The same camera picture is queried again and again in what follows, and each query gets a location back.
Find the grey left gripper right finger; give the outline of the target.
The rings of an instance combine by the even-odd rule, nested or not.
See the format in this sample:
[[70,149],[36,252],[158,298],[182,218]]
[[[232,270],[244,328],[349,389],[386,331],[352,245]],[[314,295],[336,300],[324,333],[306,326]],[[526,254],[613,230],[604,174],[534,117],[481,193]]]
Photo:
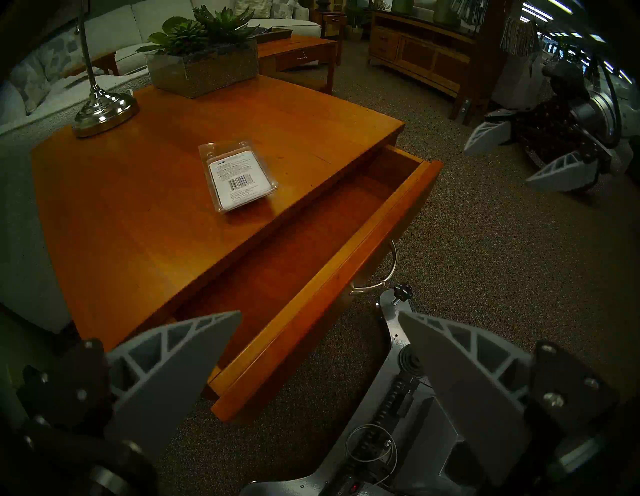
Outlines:
[[559,488],[606,447],[619,393],[559,344],[533,353],[486,329],[417,312],[399,325],[487,488]]

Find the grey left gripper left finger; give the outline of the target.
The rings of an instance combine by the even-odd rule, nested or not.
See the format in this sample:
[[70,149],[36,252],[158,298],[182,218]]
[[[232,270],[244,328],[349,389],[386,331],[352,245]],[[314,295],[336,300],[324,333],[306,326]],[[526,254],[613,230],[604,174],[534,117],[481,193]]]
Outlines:
[[45,426],[162,451],[242,322],[238,310],[149,329],[105,352],[81,340],[17,390],[17,426]]

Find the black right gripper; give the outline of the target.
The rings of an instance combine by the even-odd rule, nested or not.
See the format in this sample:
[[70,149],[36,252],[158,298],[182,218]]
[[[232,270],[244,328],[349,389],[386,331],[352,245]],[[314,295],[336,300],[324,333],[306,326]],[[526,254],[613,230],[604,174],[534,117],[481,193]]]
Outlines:
[[[489,152],[512,138],[515,112],[489,112],[463,152]],[[617,95],[565,100],[552,97],[515,120],[515,137],[541,161],[525,182],[542,192],[580,193],[600,174],[621,172],[621,104]]]

